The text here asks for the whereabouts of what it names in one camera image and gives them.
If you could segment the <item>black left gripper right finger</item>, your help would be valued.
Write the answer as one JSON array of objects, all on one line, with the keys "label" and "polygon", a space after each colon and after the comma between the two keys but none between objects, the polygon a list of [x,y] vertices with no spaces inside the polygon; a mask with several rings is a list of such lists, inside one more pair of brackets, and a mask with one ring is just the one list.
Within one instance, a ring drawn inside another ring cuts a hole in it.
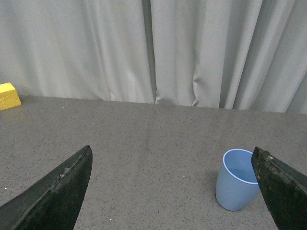
[{"label": "black left gripper right finger", "polygon": [[280,230],[307,228],[307,177],[256,147],[251,164],[265,204]]}]

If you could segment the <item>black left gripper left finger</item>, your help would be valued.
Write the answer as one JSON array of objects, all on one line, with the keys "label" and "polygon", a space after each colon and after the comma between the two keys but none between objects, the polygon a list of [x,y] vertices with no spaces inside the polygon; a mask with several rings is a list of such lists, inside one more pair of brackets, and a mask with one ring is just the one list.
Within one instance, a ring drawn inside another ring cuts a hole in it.
[{"label": "black left gripper left finger", "polygon": [[86,145],[0,207],[2,230],[72,230],[89,184],[93,154]]}]

